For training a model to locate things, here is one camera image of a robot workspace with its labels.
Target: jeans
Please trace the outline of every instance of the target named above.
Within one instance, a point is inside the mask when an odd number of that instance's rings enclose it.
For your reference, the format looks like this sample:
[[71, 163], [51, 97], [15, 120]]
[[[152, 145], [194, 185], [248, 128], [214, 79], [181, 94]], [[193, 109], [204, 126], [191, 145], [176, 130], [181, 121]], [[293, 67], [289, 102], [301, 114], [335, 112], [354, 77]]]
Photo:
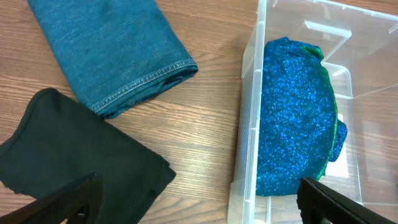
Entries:
[[28, 0], [77, 97], [115, 118], [198, 67], [153, 0]]

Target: clear plastic bin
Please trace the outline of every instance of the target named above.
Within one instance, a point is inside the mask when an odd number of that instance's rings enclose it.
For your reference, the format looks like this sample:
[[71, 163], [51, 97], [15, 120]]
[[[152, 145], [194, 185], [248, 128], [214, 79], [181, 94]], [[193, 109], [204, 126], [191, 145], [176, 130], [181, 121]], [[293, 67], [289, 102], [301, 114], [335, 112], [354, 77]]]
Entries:
[[398, 209], [398, 165], [389, 160], [398, 158], [398, 17], [322, 0], [260, 0], [257, 13], [243, 57], [228, 223], [301, 223], [296, 195], [256, 196], [264, 46], [285, 36], [321, 47], [348, 128], [339, 159], [320, 182], [365, 206]]

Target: sparkly blue garment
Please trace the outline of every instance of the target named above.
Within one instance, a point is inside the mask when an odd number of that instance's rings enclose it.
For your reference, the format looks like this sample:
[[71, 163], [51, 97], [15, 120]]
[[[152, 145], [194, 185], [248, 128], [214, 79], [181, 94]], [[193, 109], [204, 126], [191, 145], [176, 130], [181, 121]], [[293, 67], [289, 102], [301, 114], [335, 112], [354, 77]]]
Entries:
[[347, 128], [322, 59], [319, 47], [287, 37], [264, 49], [256, 195], [296, 194], [343, 147]]

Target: stitching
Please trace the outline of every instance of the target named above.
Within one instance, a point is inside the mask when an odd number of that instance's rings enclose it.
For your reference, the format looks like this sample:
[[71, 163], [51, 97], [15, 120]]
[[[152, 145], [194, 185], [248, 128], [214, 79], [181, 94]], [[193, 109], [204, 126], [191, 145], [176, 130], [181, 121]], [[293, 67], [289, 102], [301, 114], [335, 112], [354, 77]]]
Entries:
[[145, 85], [146, 83], [149, 83], [159, 77], [169, 74], [170, 72], [176, 71], [182, 67], [192, 66], [192, 65], [196, 66], [196, 63], [192, 59], [180, 60], [178, 62], [174, 62], [171, 65], [160, 68], [154, 72], [148, 73], [147, 75], [124, 85], [123, 87], [119, 88], [118, 90], [107, 96], [106, 98], [103, 98], [102, 100], [98, 101], [93, 106], [91, 106], [90, 109], [93, 110], [95, 113], [97, 113], [101, 111], [103, 108], [110, 105], [111, 103], [118, 100], [120, 97], [135, 90], [136, 88], [139, 88], [140, 86]]

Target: black garment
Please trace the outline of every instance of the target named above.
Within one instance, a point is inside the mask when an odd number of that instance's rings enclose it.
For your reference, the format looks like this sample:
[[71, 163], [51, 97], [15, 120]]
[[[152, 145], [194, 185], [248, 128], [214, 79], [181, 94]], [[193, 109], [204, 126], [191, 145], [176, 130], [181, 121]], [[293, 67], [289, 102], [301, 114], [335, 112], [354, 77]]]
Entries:
[[0, 146], [0, 180], [42, 198], [89, 173], [103, 176], [97, 223], [137, 223], [175, 177], [169, 163], [52, 88], [36, 93]]

